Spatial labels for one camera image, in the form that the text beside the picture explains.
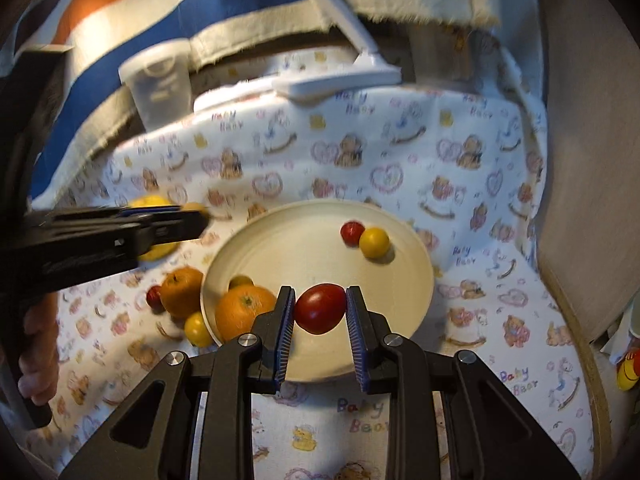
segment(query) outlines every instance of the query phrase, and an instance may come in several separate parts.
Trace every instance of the person's hand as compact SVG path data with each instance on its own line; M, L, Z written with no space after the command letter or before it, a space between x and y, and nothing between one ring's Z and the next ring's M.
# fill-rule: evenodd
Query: person's hand
M18 389L36 406L49 402L58 388L58 295L47 294L24 316L24 333L33 336L18 364L24 374Z

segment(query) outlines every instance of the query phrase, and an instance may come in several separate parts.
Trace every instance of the screw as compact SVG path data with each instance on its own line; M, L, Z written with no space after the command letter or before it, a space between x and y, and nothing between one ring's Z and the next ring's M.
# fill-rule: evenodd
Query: screw
M460 352L458 352L458 359L464 364L470 365L476 362L478 356L476 356L476 354L474 354L471 350L461 350Z
M398 334L387 334L382 340L387 346L400 346L402 344L402 336Z
M258 336L255 334L242 334L238 338L238 342L242 346L253 346L258 342Z
M179 365L184 361L184 354L182 352L169 352L164 360L171 366Z

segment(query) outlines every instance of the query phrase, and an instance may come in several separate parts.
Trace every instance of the striped towel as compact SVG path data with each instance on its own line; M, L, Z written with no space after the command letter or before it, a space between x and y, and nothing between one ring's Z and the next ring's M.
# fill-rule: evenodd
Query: striped towel
M499 23L499 0L346 1L375 21ZM34 168L34 206L54 205L134 113L118 77L124 60L160 41L190 38L197 70L254 44L330 25L309 0L34 0L0 51L0 75L30 44L74 46L65 103Z

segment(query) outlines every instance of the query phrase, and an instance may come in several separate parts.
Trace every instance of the translucent plastic container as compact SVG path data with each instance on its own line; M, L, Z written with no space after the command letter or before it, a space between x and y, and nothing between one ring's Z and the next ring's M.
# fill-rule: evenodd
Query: translucent plastic container
M133 94L145 130L151 132L191 114L189 40L171 40L142 50L118 73Z

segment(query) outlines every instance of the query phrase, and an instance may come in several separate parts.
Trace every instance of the cream plate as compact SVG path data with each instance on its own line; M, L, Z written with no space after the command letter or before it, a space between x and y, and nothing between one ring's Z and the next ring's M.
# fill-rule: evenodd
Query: cream plate
M391 261L367 260L358 248L344 244L340 228L354 219L389 234ZM290 285L297 298L318 283L357 285L367 308L383 314L391 330L405 337L424 319L434 283L429 255L409 225L375 206L342 200L309 200L273 209L226 241L202 285L202 313L218 344L216 304L237 274L251 277L276 296L282 285ZM294 326L288 381L324 381L350 372L353 360L344 318L323 335Z

